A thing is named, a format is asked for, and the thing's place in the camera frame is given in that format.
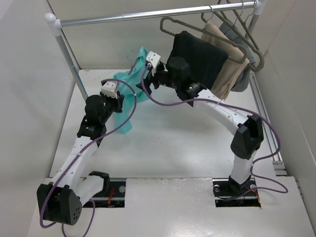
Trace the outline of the aluminium rail right side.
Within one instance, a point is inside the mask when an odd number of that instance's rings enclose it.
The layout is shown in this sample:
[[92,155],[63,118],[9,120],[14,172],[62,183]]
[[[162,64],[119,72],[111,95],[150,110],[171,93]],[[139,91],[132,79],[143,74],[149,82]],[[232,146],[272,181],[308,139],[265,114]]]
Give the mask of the aluminium rail right side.
[[[258,113],[270,123],[269,115],[266,110],[264,100],[260,92],[259,84],[257,82],[254,72],[250,73],[249,86],[251,88]],[[277,140],[275,138],[274,133],[271,131],[270,127],[265,122],[263,122],[263,131],[265,146],[269,147],[269,154],[272,154],[277,149]],[[280,153],[271,157],[271,160],[276,176],[288,176]]]

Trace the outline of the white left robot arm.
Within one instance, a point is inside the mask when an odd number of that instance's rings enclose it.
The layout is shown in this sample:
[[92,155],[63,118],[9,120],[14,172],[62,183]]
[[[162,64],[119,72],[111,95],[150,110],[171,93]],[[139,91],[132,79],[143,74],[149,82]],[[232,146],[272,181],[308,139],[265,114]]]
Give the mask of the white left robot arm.
[[82,207],[94,195],[104,196],[110,191],[108,173],[92,171],[82,182],[80,177],[106,134],[105,123],[114,112],[122,111],[123,100],[119,92],[112,97],[100,92],[86,99],[85,115],[69,156],[51,181],[40,184],[37,189],[41,223],[50,221],[73,226]]

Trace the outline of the black hanging garment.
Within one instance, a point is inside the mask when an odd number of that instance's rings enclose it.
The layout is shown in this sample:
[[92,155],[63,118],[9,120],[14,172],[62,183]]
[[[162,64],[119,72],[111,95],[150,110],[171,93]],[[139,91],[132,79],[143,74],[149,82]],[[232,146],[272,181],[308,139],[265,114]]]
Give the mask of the black hanging garment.
[[182,31],[175,35],[169,57],[184,58],[190,66],[191,77],[211,89],[228,56],[224,50]]

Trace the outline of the taupe hanger with black garment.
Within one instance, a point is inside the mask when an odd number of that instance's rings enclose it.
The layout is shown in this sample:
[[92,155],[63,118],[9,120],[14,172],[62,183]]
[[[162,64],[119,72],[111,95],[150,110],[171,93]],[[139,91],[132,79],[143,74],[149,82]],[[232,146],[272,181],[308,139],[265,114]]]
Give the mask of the taupe hanger with black garment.
[[246,51],[246,49],[245,49],[244,46],[242,46],[242,45],[240,45],[240,44],[236,44],[236,43],[234,43],[233,41],[231,41],[231,40],[229,40],[229,39],[226,39],[226,38],[224,38],[224,37],[221,37],[221,36],[219,36],[219,35],[210,33],[210,32],[208,32],[208,31],[205,30],[205,29],[198,28],[198,27],[196,27],[196,26],[190,25],[190,24],[188,24],[188,23],[186,23],[186,22],[183,22],[183,21],[174,19],[174,18],[172,18],[172,17],[163,17],[163,18],[161,18],[160,23],[159,23],[159,28],[160,28],[160,30],[161,30],[163,33],[166,33],[166,34],[168,34],[168,35],[170,35],[170,36],[173,36],[173,37],[176,36],[175,33],[171,32],[171,31],[168,31],[168,30],[166,30],[166,29],[163,27],[163,24],[164,24],[165,21],[170,21],[170,22],[172,22],[172,23],[176,23],[176,24],[182,25],[182,26],[184,26],[184,27],[187,27],[187,28],[192,29],[192,30],[195,30],[195,31],[197,31],[197,32],[206,34],[206,35],[208,35],[208,36],[212,36],[212,37],[214,37],[214,38],[216,38],[216,39],[219,39],[219,40],[222,41],[222,42],[225,42],[225,43],[227,43],[227,44],[230,44],[230,45],[232,45],[232,46],[234,46],[234,47],[239,48],[239,49],[241,50],[241,52],[243,53],[243,57],[242,57],[240,60],[237,60],[237,59],[232,58],[232,57],[229,56],[228,59],[231,60],[231,61],[233,61],[233,62],[236,62],[236,63],[241,64],[241,63],[243,63],[243,62],[246,60],[246,58],[247,58],[247,51]]

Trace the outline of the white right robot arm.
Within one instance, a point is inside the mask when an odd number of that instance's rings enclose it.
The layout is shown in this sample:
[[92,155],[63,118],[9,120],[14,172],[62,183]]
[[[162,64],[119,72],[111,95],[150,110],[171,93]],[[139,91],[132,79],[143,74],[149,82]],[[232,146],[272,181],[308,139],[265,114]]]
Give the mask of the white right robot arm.
[[247,116],[244,108],[231,106],[219,100],[211,100],[210,97],[213,94],[210,91],[203,92],[202,97],[198,97],[198,93],[195,93],[191,98],[175,103],[159,102],[151,96],[150,85],[153,84],[156,89],[160,85],[169,88],[174,88],[174,86],[169,83],[170,80],[167,76],[159,75],[161,72],[168,73],[164,69],[159,55],[154,53],[152,57],[146,57],[145,65],[141,83],[137,87],[142,89],[151,101],[165,107],[187,103],[192,107],[202,109],[209,112],[212,118],[221,123],[234,136],[230,148],[235,158],[232,172],[228,177],[228,188],[235,195],[243,192],[249,185],[254,157],[264,140],[263,119],[253,111],[249,111],[251,115]]

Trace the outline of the cream ribbed garment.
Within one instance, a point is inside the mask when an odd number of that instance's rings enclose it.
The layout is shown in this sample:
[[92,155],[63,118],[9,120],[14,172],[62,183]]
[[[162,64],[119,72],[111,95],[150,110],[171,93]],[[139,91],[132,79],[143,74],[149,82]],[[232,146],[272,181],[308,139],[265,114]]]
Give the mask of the cream ribbed garment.
[[[202,34],[201,39],[225,51],[228,54],[228,56],[232,58],[240,60],[243,57],[243,53],[239,48],[222,42],[219,39],[216,39],[212,36]],[[244,69],[247,67],[249,63],[250,61],[247,58],[241,64],[227,59],[215,80],[211,92],[219,99],[226,100],[230,91],[237,82],[237,78],[244,71]]]

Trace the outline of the taupe hanger with grey garment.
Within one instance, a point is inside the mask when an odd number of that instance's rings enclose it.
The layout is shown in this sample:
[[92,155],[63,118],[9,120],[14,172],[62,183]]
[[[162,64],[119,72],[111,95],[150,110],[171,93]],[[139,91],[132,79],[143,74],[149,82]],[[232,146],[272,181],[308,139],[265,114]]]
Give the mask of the taupe hanger with grey garment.
[[[242,15],[242,11],[241,11],[241,13],[238,13],[237,10],[233,10],[233,13],[234,13],[234,15],[235,15],[235,17],[236,17],[236,18],[235,18],[235,21],[238,21],[238,22],[241,24],[242,28],[244,29],[244,31],[245,31],[245,36],[244,36],[245,39],[250,40],[251,43],[252,43],[252,45],[254,46],[254,48],[255,48],[256,50],[259,50],[259,46],[258,46],[257,42],[255,41],[254,37],[252,36],[252,31],[253,31],[253,29],[254,29],[254,26],[255,26],[255,24],[256,24],[256,22],[257,22],[259,16],[258,16],[258,15],[254,15],[254,11],[255,11],[255,9],[254,9],[254,10],[253,10],[253,13],[249,14],[249,15],[246,17],[246,19],[243,20],[243,18],[242,18],[242,16],[241,16],[241,15]],[[232,22],[232,21],[227,17],[227,15],[225,14],[224,11],[220,11],[220,14],[221,14],[221,17],[222,17],[223,19],[225,19],[225,21],[229,22],[230,25],[234,25],[234,26],[233,26],[233,29],[237,30],[237,26],[235,26],[236,22],[235,22],[235,23]],[[251,20],[250,20],[249,25],[247,25],[246,22],[247,22],[247,20],[248,20],[249,18],[251,18]]]

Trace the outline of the teal t shirt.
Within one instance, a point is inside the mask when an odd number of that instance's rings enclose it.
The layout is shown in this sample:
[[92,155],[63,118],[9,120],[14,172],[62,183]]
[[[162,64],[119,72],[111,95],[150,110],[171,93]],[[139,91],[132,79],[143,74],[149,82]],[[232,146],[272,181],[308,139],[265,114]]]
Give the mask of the teal t shirt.
[[[148,100],[145,92],[143,92],[143,90],[139,89],[136,86],[141,83],[141,77],[146,67],[145,64],[148,53],[149,52],[145,47],[141,47],[133,64],[133,69],[130,69],[126,72],[118,72],[113,76],[114,79],[119,79],[126,82],[135,90],[138,103]],[[130,112],[134,108],[134,94],[132,93],[130,88],[125,84],[119,83],[118,90],[120,94],[124,96],[124,100],[122,105],[122,112],[115,113],[114,116],[115,128],[121,125],[129,117]]]

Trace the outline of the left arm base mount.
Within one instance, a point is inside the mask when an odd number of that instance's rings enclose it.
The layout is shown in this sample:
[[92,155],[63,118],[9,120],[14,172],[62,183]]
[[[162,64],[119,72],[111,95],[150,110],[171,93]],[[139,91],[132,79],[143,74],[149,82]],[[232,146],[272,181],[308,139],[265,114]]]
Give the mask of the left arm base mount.
[[108,189],[96,192],[96,188],[83,188],[79,190],[81,206],[92,208],[94,201],[96,208],[123,208],[125,205],[126,182],[124,180],[111,180]]

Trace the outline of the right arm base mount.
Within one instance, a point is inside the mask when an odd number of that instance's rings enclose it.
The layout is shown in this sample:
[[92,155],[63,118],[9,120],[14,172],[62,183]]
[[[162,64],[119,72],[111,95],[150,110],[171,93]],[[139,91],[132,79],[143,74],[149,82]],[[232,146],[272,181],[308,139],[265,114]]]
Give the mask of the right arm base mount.
[[254,178],[241,190],[233,188],[228,179],[213,179],[212,184],[216,207],[261,207],[258,192],[250,190],[256,185]]

